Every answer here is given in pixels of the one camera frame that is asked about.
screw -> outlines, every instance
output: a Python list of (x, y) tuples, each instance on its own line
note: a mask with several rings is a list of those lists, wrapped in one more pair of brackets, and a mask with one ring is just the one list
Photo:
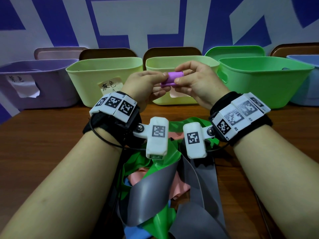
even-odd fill
[(143, 131), (144, 131), (144, 126), (141, 125), (141, 124), (139, 124), (139, 125), (137, 126), (137, 128), (136, 128), (136, 131), (137, 131), (137, 132), (143, 132)]
[(210, 127), (210, 128), (208, 128), (207, 129), (207, 134), (209, 135), (209, 136), (214, 136), (214, 130), (213, 130), (213, 128), (212, 127)]

forearm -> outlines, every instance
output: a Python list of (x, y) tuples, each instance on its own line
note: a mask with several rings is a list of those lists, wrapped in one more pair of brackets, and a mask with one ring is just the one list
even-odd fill
[(234, 151), (285, 236), (318, 238), (319, 164), (267, 125), (243, 137)]
[[(117, 143), (104, 130), (97, 131)], [(87, 237), (105, 203), (120, 153), (87, 132), (25, 201), (1, 238)]]

wooden table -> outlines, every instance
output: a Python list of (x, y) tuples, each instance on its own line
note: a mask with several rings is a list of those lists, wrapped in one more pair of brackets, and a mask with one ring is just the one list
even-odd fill
[[(0, 126), (0, 231), (78, 142), (88, 112), (83, 105), (27, 110)], [(207, 119), (208, 115), (209, 111), (198, 105), (151, 104), (142, 113), (142, 120), (148, 124), (154, 116), (180, 121), (192, 116)], [(288, 105), (269, 116), (276, 131), (319, 161), (319, 108)], [(219, 192), (229, 234), (232, 238), (269, 238), (253, 190), (232, 148), (217, 157)]]

person's left arm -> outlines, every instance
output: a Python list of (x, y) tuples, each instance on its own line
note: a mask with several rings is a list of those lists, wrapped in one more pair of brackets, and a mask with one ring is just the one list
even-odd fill
[[(154, 87), (167, 75), (143, 71), (132, 74), (122, 88), (143, 111), (149, 101), (170, 87)], [(101, 128), (106, 140), (119, 143)], [(87, 132), (14, 214), (0, 238), (83, 238), (98, 220), (110, 190), (121, 148)]]

purple rolled band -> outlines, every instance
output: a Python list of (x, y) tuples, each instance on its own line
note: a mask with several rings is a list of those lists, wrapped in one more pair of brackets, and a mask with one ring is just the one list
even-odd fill
[(184, 76), (184, 73), (182, 71), (181, 72), (169, 72), (168, 73), (168, 79), (160, 84), (161, 88), (164, 88), (166, 86), (176, 85), (174, 83), (174, 80), (176, 78), (179, 78), (179, 77), (182, 77), (182, 76)]

